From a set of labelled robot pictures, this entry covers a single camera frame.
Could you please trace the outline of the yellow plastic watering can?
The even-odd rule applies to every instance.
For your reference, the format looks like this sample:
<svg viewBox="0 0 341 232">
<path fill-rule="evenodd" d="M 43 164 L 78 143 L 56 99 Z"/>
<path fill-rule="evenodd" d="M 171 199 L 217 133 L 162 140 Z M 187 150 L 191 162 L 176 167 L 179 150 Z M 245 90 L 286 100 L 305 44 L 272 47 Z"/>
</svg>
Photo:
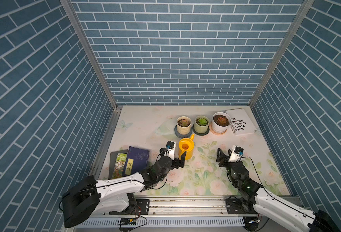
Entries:
<svg viewBox="0 0 341 232">
<path fill-rule="evenodd" d="M 194 143 L 195 135 L 192 134 L 190 138 L 183 138 L 179 142 L 179 157 L 185 153 L 185 160 L 189 160 L 193 156 L 193 149 L 195 147 Z"/>
</svg>

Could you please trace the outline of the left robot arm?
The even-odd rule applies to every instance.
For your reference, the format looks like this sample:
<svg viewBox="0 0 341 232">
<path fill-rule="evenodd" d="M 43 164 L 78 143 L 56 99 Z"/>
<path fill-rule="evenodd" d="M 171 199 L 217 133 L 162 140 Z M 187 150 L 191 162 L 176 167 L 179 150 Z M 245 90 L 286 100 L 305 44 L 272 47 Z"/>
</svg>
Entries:
<svg viewBox="0 0 341 232">
<path fill-rule="evenodd" d="M 112 180 L 84 178 L 62 196 L 64 226 L 77 226 L 92 214 L 132 213 L 137 205 L 134 193 L 154 188 L 170 170 L 183 168 L 185 157 L 184 152 L 175 158 L 170 149 L 163 148 L 160 159 L 140 172 Z"/>
</svg>

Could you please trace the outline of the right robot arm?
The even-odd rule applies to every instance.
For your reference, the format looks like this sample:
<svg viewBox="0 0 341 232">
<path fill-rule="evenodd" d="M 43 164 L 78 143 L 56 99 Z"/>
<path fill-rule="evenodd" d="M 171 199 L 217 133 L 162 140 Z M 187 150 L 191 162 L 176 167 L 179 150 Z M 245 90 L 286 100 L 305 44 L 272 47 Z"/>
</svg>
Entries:
<svg viewBox="0 0 341 232">
<path fill-rule="evenodd" d="M 244 211 L 264 215 L 291 232 L 339 232 L 340 229 L 331 216 L 318 210 L 313 212 L 297 206 L 266 190 L 262 182 L 256 182 L 249 176 L 241 159 L 244 149 L 234 146 L 228 155 L 219 148 L 216 162 L 226 168 L 230 183 L 241 195 L 240 201 Z"/>
</svg>

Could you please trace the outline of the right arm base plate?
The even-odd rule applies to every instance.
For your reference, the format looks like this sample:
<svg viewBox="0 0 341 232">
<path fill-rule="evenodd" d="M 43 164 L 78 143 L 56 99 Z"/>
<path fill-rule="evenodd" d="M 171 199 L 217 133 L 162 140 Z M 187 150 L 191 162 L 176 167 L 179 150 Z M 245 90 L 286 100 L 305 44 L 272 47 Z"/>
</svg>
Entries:
<svg viewBox="0 0 341 232">
<path fill-rule="evenodd" d="M 225 199 L 225 201 L 228 214 L 257 214 L 253 204 L 243 198 L 232 197 Z"/>
</svg>

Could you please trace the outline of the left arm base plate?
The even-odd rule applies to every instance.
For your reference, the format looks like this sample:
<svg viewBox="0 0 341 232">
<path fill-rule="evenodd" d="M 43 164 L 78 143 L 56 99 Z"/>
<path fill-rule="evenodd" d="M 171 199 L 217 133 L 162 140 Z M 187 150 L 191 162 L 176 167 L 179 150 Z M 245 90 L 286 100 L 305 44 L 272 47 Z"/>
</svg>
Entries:
<svg viewBox="0 0 341 232">
<path fill-rule="evenodd" d="M 111 211 L 110 215 L 148 215 L 150 208 L 149 199 L 137 199 L 136 205 L 129 205 L 125 210 L 121 212 Z"/>
</svg>

